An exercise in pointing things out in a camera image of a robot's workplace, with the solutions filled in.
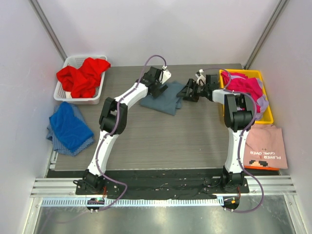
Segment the grey-blue t shirt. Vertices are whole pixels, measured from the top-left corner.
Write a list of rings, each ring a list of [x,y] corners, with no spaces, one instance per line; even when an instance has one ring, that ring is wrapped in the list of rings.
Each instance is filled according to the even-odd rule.
[[[176,111],[182,108],[182,97],[177,97],[177,94],[185,85],[174,81],[167,83],[167,86],[168,88],[157,98],[154,98],[152,95],[144,97],[140,101],[140,105],[142,107],[175,116]]]

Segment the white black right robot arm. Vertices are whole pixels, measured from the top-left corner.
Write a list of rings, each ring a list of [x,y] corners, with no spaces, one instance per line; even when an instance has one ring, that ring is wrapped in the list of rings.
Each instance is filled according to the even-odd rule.
[[[244,182],[244,150],[255,122],[256,105],[249,94],[219,88],[217,75],[196,73],[177,94],[183,100],[197,102],[200,97],[224,106],[224,123],[229,132],[228,155],[220,177],[220,187],[230,193]]]

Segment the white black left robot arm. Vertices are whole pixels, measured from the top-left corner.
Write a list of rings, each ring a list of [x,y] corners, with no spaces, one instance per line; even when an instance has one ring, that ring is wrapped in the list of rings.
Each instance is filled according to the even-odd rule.
[[[134,85],[122,95],[104,101],[99,118],[100,134],[93,159],[85,170],[77,187],[92,194],[100,194],[104,188],[104,174],[113,145],[126,128],[128,110],[148,95],[158,97],[168,86],[165,82],[171,77],[166,65],[151,67]]]

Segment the magenta pink t shirt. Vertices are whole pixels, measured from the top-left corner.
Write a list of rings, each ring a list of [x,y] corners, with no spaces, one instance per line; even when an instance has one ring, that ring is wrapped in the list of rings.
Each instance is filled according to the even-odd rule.
[[[257,101],[260,97],[263,96],[262,92],[262,83],[258,78],[249,78],[242,73],[230,73],[231,80],[229,75],[226,72],[221,72],[221,77],[223,79],[223,84],[226,86],[227,90],[249,93],[252,98]]]

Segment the lavender purple t shirt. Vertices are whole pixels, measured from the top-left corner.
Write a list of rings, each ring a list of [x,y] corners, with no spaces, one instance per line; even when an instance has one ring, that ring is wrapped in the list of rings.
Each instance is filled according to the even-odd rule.
[[[255,120],[261,120],[264,112],[267,110],[269,106],[269,102],[267,101],[266,95],[263,93],[263,96],[260,97],[256,103],[257,113],[255,115]]]

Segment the yellow plastic tray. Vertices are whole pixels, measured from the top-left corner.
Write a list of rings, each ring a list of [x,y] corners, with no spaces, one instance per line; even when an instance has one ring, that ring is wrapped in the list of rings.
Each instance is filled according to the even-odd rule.
[[[220,74],[219,82],[220,82],[220,87],[224,88],[226,86],[224,86],[224,84],[223,84],[223,79],[221,77],[221,72],[223,72],[223,70],[219,71],[219,74]],[[242,74],[245,74],[246,76],[248,76],[249,78],[259,78],[262,81],[262,83],[263,83],[262,74],[258,70],[227,69],[225,72],[229,75],[230,80],[231,80],[231,74],[230,73],[242,73]],[[262,90],[263,90],[263,93],[266,95],[266,98],[267,98],[267,94],[266,94],[266,91],[265,91],[264,83],[263,83]],[[272,124],[273,123],[273,116],[272,116],[272,112],[271,112],[270,106],[268,106],[267,110],[264,112],[262,119],[261,120],[255,120],[255,122],[257,124]]]

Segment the red t shirt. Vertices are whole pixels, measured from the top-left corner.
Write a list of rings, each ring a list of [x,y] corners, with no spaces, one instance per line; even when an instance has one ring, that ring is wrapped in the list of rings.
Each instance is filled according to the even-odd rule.
[[[92,98],[100,86],[101,74],[110,67],[105,59],[86,58],[78,69],[66,66],[56,76],[63,90],[70,92],[72,98]]]

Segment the white perforated plastic basket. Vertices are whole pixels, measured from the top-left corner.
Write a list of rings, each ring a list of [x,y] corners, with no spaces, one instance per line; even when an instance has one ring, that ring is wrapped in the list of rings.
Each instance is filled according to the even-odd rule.
[[[63,68],[65,68],[67,65],[73,66],[75,68],[79,68],[87,58],[107,60],[107,57],[105,55],[92,55],[92,54],[91,55],[90,54],[73,55],[73,56],[69,56],[65,60]],[[69,92],[66,92],[63,90],[62,84],[58,81],[56,84],[55,91],[54,91],[54,99],[56,101],[66,101],[68,103],[72,103],[75,105],[98,104],[100,100],[100,96],[101,96],[104,79],[105,79],[105,72],[101,74],[100,86],[96,88],[95,95],[91,98],[72,98]]]

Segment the light pink folded t shirt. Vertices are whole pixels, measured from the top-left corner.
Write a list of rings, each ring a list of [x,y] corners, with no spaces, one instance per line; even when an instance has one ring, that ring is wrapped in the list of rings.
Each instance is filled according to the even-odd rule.
[[[249,130],[244,166],[287,169],[282,129],[273,124],[255,124]]]

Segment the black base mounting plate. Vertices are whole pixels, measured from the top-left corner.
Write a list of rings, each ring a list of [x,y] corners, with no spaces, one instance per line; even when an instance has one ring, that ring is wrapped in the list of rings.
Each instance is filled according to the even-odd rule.
[[[189,200],[249,193],[247,181],[241,186],[222,187],[221,172],[221,169],[119,170],[107,171],[105,176],[84,172],[73,183],[77,195],[105,195],[109,199]]]

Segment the orange folded t shirt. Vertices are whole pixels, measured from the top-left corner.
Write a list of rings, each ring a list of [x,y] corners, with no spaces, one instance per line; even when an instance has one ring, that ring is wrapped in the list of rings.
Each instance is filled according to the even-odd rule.
[[[268,170],[268,171],[279,171],[279,168],[272,168],[272,167],[259,167],[259,166],[244,166],[245,169],[254,169],[254,170]]]

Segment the right aluminium corner post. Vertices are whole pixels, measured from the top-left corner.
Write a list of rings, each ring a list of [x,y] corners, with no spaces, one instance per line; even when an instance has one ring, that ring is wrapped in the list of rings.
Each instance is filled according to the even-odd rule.
[[[264,27],[257,43],[255,44],[249,58],[247,59],[246,64],[243,66],[243,69],[248,70],[251,68],[251,65],[255,61],[257,55],[259,54],[262,46],[264,45],[265,41],[268,39],[270,33],[272,32],[274,26],[276,25],[277,21],[279,20],[280,16],[282,15],[283,11],[285,10],[286,6],[288,5],[289,0],[279,0],[275,9],[273,10],[266,26]]]

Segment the aluminium corner post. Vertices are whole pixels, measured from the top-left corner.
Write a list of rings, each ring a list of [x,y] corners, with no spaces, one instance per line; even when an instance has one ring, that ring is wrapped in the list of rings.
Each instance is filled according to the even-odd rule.
[[[275,9],[273,10],[266,26],[264,27],[257,43],[255,44],[249,58],[247,59],[246,64],[243,66],[243,69],[248,70],[251,68],[251,65],[255,61],[257,55],[259,54],[262,46],[264,45],[265,41],[268,39],[270,33],[272,32],[274,26],[276,25],[277,21],[279,20],[280,16],[282,15],[283,11],[285,10],[286,6],[288,5],[289,0],[279,0]]]
[[[29,0],[30,5],[32,6],[35,14],[37,15],[38,19],[40,20],[45,32],[47,33],[48,37],[50,38],[51,42],[53,43],[56,51],[60,55],[60,57],[63,59],[63,61],[66,60],[67,55],[53,29],[51,26],[46,14],[44,13],[40,3],[38,0]]]

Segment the aluminium front frame rail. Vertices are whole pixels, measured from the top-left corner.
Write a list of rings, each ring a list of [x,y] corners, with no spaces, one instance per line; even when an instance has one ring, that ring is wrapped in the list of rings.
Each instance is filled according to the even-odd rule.
[[[96,195],[95,192],[78,192],[75,178],[36,178],[31,190],[31,197],[74,197]],[[297,191],[289,175],[265,175],[253,179],[246,177],[249,187],[247,195],[296,195]]]

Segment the left aluminium corner post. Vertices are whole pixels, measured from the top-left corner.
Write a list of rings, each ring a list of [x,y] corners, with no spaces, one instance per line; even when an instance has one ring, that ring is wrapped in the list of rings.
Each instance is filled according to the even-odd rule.
[[[44,13],[40,3],[38,0],[29,0],[30,5],[32,6],[35,14],[37,15],[38,19],[40,20],[45,32],[47,33],[48,37],[50,38],[51,42],[53,43],[56,51],[60,55],[60,57],[63,59],[63,61],[66,60],[67,55],[53,29],[51,26],[46,14]]]

